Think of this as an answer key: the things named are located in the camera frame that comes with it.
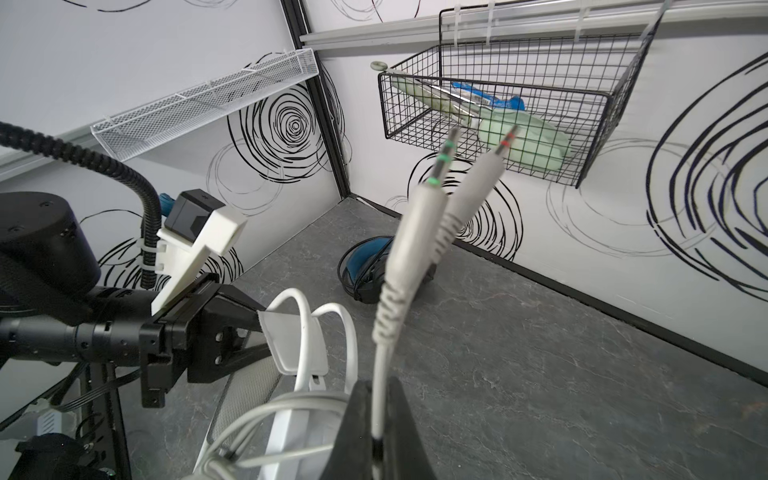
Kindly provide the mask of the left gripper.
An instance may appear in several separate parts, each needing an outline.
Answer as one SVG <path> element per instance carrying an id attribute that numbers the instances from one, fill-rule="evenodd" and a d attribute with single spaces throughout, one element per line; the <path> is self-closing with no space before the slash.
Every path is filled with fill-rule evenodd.
<path id="1" fill-rule="evenodd" d="M 141 403 L 162 408 L 182 375 L 210 384 L 271 356 L 266 343 L 231 352 L 231 328 L 261 330 L 265 307 L 217 275 L 185 288 L 140 331 Z"/>

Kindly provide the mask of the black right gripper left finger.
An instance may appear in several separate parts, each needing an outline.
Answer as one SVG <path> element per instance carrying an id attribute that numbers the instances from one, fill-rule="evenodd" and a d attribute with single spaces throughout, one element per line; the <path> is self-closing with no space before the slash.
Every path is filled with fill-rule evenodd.
<path id="1" fill-rule="evenodd" d="M 321 480 L 373 478 L 371 393 L 370 381 L 355 384 Z"/>

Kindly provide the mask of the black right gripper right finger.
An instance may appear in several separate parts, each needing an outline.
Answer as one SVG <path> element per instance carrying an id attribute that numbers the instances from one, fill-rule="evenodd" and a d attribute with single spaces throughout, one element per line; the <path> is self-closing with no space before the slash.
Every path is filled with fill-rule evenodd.
<path id="1" fill-rule="evenodd" d="M 394 376 L 387 382 L 381 467 L 384 479 L 437 478 L 423 446 L 403 385 Z"/>

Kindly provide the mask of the white headphones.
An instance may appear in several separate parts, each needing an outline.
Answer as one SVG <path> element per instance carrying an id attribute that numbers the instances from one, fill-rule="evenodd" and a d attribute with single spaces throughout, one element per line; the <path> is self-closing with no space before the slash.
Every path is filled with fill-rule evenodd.
<path id="1" fill-rule="evenodd" d="M 345 337 L 344 385 L 327 388 L 321 317 L 339 319 Z M 338 303 L 310 306 L 287 289 L 258 313 L 248 347 L 266 358 L 230 376 L 208 428 L 193 479 L 318 479 L 329 460 L 358 379 L 354 322 Z"/>

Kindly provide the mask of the black blue gaming headset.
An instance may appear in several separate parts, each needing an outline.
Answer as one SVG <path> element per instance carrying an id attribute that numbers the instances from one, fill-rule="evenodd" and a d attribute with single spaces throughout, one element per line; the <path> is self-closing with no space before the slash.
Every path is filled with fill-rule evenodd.
<path id="1" fill-rule="evenodd" d="M 363 304 L 376 304 L 385 280 L 392 236 L 374 236 L 350 247 L 337 264 L 345 293 Z"/>

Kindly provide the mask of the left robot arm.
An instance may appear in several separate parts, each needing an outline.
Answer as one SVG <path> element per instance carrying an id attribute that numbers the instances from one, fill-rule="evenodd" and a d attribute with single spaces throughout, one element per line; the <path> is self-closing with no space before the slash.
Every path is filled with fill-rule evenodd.
<path id="1" fill-rule="evenodd" d="M 160 408 L 180 377 L 208 384 L 269 357 L 247 333 L 261 306 L 203 271 L 244 221 L 213 195 L 187 190 L 164 211 L 139 172 L 99 152 L 9 123 L 3 146 L 59 160 L 132 190 L 143 206 L 139 289 L 103 287 L 101 268 L 68 202 L 43 192 L 1 197 L 1 357 L 73 370 L 46 393 L 48 408 L 76 412 L 73 433 L 17 444 L 15 479 L 127 479 L 119 390 L 138 382 Z"/>

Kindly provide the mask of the white mesh wall tray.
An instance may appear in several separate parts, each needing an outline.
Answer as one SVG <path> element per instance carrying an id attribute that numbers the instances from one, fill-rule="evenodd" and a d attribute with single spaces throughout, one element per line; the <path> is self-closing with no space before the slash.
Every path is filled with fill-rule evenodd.
<path id="1" fill-rule="evenodd" d="M 319 74 L 315 53 L 280 53 L 234 73 L 107 116 L 90 131 L 113 158 L 126 161 Z"/>

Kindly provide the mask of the aluminium wall rail left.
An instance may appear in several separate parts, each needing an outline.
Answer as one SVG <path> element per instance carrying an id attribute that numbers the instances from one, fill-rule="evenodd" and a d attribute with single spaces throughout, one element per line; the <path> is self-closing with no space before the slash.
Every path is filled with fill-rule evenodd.
<path id="1" fill-rule="evenodd" d="M 60 136 L 50 136 L 1 123 L 1 180 L 18 176 L 59 158 L 75 146 L 89 148 L 97 141 L 89 127 L 81 127 Z"/>

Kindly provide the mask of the aluminium wall rail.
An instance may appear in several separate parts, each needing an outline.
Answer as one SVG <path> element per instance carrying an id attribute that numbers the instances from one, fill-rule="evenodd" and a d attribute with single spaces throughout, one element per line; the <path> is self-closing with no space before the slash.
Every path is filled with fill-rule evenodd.
<path id="1" fill-rule="evenodd" d="M 316 50 L 345 50 L 438 44 L 459 40 L 536 37 L 546 34 L 608 32 L 665 23 L 758 19 L 767 16 L 765 1 L 534 1 L 459 7 L 424 18 L 366 24 L 302 34 L 301 42 Z"/>
<path id="2" fill-rule="evenodd" d="M 75 146 L 89 148 L 97 141 L 89 127 L 81 127 L 60 136 L 50 136 L 1 123 L 1 180 L 18 176 L 59 158 Z"/>

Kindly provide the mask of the black corner frame post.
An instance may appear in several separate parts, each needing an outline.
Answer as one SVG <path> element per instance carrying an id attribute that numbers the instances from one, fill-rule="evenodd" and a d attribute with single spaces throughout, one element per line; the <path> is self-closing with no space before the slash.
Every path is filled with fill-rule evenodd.
<path id="1" fill-rule="evenodd" d="M 299 0 L 279 1 L 284 18 L 287 23 L 289 35 L 295 49 L 305 47 L 302 37 L 310 33 L 309 22 L 305 15 L 303 2 Z M 326 95 L 326 88 L 322 77 L 322 63 L 316 54 L 313 55 L 318 66 L 318 75 L 307 82 L 310 100 L 320 127 L 321 138 L 326 147 L 327 157 L 336 183 L 339 196 L 342 200 L 351 195 L 350 182 L 344 165 L 341 140 L 332 120 L 331 109 Z"/>

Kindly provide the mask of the aluminium wall rail back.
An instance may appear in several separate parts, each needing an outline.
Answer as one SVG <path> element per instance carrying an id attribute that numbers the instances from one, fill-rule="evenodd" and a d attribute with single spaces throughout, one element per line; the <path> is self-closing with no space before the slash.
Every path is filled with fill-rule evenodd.
<path id="1" fill-rule="evenodd" d="M 534 1 L 459 7 L 424 18 L 366 24 L 302 34 L 301 42 L 316 50 L 345 50 L 438 44 L 459 40 L 536 37 L 546 34 L 608 32 L 665 23 L 758 19 L 767 16 L 765 1 Z"/>

